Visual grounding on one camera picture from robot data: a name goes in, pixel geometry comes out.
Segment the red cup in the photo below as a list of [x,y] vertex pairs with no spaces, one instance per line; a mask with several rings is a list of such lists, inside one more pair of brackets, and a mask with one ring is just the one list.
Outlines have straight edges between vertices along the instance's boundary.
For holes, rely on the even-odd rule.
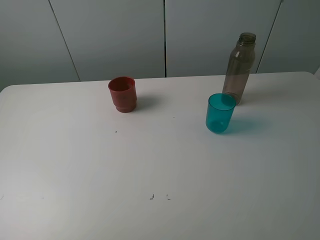
[[121,113],[129,113],[137,106],[136,82],[127,76],[117,77],[108,84],[115,108]]

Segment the cup rim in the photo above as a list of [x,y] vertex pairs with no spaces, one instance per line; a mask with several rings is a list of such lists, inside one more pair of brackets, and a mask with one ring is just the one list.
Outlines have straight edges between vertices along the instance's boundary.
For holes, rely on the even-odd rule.
[[[117,90],[114,90],[114,89],[112,89],[112,88],[110,87],[110,85],[111,85],[112,83],[114,83],[116,80],[118,80],[118,79],[123,79],[123,78],[125,78],[125,79],[127,79],[127,80],[130,80],[131,83],[132,83],[132,86],[129,87],[128,89],[126,89],[126,90],[123,90],[123,91],[117,91]],[[135,87],[135,86],[136,86],[136,81],[135,81],[132,77],[129,77],[129,76],[118,76],[118,77],[112,79],[112,80],[108,83],[108,88],[109,88],[109,90],[112,91],[112,92],[117,92],[117,93],[124,93],[124,92],[126,92],[126,91],[129,91],[130,89],[132,89],[132,88]]]
[[[232,98],[232,99],[234,100],[233,106],[231,106],[231,107],[228,108],[228,109],[219,109],[219,108],[217,108],[216,106],[213,106],[213,105],[210,103],[210,99],[211,99],[213,96],[216,96],[216,95],[228,96],[228,97]],[[212,95],[208,98],[208,104],[209,104],[212,108],[217,109],[217,110],[219,110],[219,111],[230,111],[230,110],[234,109],[234,108],[236,107],[236,105],[237,105],[236,100],[235,100],[231,95],[226,94],[226,93],[215,93],[215,94],[212,94]]]

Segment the teal cup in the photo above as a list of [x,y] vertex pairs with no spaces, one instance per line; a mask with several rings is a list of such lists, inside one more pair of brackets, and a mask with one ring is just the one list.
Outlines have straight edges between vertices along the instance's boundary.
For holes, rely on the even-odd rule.
[[223,133],[229,125],[236,106],[236,100],[224,93],[216,93],[209,97],[205,125],[216,134]]

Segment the white table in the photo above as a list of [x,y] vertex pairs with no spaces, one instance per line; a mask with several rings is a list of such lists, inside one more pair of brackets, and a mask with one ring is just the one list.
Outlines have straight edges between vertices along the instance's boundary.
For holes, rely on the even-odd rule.
[[131,113],[107,81],[6,88],[0,240],[320,239],[320,81],[251,75],[217,135],[223,82],[138,79]]

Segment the clear bottle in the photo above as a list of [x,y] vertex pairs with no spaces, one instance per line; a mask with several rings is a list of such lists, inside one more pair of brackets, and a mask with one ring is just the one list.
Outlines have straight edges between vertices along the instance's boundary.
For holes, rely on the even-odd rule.
[[222,92],[234,97],[236,104],[241,101],[251,68],[255,61],[256,35],[244,32],[240,35],[230,54]]

